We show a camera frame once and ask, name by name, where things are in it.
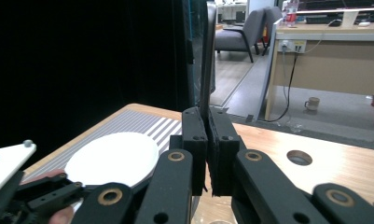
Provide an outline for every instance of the gray mat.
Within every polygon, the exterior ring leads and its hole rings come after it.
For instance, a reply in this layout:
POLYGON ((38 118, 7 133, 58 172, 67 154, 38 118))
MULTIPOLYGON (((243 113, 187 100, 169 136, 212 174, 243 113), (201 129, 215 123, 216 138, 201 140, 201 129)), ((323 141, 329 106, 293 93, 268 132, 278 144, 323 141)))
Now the gray mat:
POLYGON ((64 152, 60 153, 39 169, 28 174, 23 180, 28 180, 53 169, 64 169, 71 157, 87 143, 110 133, 121 132, 144 133, 152 137, 159 146, 160 154, 168 149, 171 135, 181 134, 181 121, 126 110, 108 121, 95 132, 89 134, 64 152))

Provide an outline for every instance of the chair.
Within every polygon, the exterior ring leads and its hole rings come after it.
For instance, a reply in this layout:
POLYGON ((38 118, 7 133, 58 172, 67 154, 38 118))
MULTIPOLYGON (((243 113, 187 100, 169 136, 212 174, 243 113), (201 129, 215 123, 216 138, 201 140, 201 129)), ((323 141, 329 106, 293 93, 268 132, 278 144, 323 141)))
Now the chair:
POLYGON ((263 49, 262 56, 265 55, 266 50, 268 50, 268 47, 270 46, 270 36, 271 31, 273 30, 273 24, 281 19, 283 14, 279 7, 265 7, 265 17, 267 22, 266 34, 268 37, 268 43, 263 49))
POLYGON ((221 50, 248 52, 251 63, 253 63, 251 47, 255 46, 256 54, 259 54, 256 42, 262 34, 260 29, 263 28, 260 24, 264 14, 263 8, 253 10, 245 20, 244 26, 233 26, 215 33, 215 50, 217 53, 220 53, 221 50))

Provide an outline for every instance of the human hand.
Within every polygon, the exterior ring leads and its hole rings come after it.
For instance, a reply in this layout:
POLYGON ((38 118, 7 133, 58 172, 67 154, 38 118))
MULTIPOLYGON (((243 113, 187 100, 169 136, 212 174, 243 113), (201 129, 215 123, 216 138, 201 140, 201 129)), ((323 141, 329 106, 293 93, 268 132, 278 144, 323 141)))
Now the human hand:
MULTIPOLYGON (((56 169, 49 171, 47 173, 44 173, 42 175, 38 175, 33 179, 30 179, 26 182, 23 182, 22 184, 27 184, 33 181, 36 181, 38 179, 44 178, 44 177, 53 177, 55 175, 59 175, 64 173, 64 170, 56 169)), ((71 206, 68 206, 66 208, 63 208, 62 210, 56 212, 53 214, 53 216, 49 219, 48 224, 69 224, 71 222, 71 219, 74 216, 74 209, 71 206)))

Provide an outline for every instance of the gray armchair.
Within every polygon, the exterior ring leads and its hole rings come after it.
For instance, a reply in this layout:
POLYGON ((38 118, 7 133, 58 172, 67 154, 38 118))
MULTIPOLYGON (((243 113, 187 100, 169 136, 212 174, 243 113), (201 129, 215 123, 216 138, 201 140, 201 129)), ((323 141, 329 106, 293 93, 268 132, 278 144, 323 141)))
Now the gray armchair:
POLYGON ((215 33, 215 50, 220 53, 224 51, 248 52, 251 63, 254 62, 251 47, 255 47, 259 54, 257 40, 263 33, 262 20, 264 20, 264 9, 253 10, 245 20, 244 26, 233 26, 215 33))

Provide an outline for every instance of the white plate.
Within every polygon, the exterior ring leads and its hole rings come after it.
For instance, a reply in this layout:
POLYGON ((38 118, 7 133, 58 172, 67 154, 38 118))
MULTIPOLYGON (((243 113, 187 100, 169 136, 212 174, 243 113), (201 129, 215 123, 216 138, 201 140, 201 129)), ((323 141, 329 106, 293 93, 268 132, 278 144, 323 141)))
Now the white plate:
POLYGON ((149 136, 112 133, 86 144, 64 170, 83 185, 116 182, 133 187, 152 173, 158 158, 159 147, 149 136))

